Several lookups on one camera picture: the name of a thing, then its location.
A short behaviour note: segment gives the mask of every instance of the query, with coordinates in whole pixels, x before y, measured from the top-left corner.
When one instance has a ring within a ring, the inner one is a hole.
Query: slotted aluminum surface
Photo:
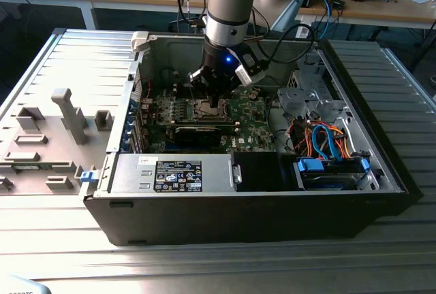
[[[434,293],[436,185],[420,184],[420,202],[354,239],[269,244],[116,247],[76,196],[0,197],[0,265],[53,294]]]

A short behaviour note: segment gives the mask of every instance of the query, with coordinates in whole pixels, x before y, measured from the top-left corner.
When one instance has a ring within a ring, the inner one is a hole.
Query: warning label
[[[202,192],[201,161],[158,161],[155,192]]]

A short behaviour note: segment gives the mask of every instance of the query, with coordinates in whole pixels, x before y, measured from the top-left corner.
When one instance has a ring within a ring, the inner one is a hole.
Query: blue latch
[[[301,159],[297,162],[298,170],[300,172],[322,172],[324,171],[324,166],[322,161],[318,159]]]
[[[82,175],[80,175],[80,180],[82,182],[90,182],[90,183],[96,183],[99,179],[99,171],[98,170],[91,170],[91,171],[83,171]]]
[[[367,172],[371,169],[371,166],[369,165],[369,161],[367,161],[366,159],[362,159],[360,161],[360,164],[362,165],[363,169]]]

